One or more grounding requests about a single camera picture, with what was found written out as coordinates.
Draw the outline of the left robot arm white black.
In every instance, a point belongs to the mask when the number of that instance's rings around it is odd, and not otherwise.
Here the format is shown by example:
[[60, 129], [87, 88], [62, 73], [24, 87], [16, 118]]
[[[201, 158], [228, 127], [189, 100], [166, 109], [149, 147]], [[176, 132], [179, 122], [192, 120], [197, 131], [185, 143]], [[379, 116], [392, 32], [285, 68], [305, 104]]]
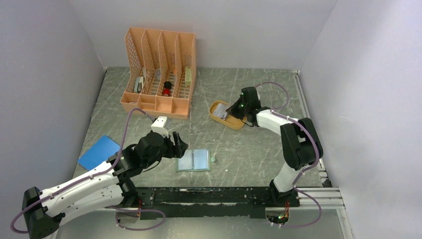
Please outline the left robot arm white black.
[[176, 131], [172, 136], [151, 131], [137, 144], [66, 183], [26, 190], [22, 210], [29, 237], [45, 238], [61, 225], [97, 209], [137, 204], [140, 198], [132, 177], [154, 168], [162, 158], [181, 158], [187, 149]]

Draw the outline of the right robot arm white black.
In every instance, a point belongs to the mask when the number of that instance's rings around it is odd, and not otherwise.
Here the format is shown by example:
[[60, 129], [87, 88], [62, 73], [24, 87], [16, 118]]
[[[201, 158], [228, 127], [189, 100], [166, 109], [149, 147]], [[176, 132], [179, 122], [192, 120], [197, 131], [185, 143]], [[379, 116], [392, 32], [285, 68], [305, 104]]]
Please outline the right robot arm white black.
[[269, 201], [281, 206], [301, 175], [323, 156], [323, 149], [310, 118], [296, 119], [261, 106], [255, 87], [241, 90], [239, 99], [227, 110], [236, 119], [246, 119], [252, 126], [280, 136], [285, 160], [279, 174], [270, 182]]

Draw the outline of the light blue credit card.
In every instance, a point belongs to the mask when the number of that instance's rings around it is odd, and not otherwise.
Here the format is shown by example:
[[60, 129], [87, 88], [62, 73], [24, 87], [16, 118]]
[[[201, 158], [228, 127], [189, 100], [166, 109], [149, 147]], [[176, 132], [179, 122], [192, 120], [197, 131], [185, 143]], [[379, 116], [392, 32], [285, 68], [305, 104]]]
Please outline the light blue credit card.
[[193, 150], [193, 169], [194, 170], [209, 170], [210, 156], [207, 149]]

